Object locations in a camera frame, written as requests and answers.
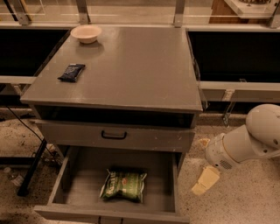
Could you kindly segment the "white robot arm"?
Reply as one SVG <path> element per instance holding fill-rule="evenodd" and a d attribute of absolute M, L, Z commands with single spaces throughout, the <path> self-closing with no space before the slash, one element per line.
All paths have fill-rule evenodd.
<path fill-rule="evenodd" d="M 205 152 L 208 165 L 202 169 L 191 189 L 195 195 L 209 190 L 222 172 L 232 170 L 248 160 L 280 155 L 280 106 L 256 106 L 248 112 L 242 126 L 211 139 L 201 138 L 199 144 Z"/>

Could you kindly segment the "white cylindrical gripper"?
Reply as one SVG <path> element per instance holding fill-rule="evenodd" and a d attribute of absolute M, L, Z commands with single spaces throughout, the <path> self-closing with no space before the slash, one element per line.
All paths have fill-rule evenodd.
<path fill-rule="evenodd" d="M 195 195 L 205 193 L 220 179 L 219 170 L 228 171 L 234 167 L 234 161 L 226 153 L 223 145 L 224 136 L 225 134 L 221 133 L 211 140 L 209 138 L 201 138 L 199 140 L 199 145 L 202 148 L 206 148 L 206 161 L 210 165 L 203 168 L 196 184 L 192 187 L 192 192 Z"/>

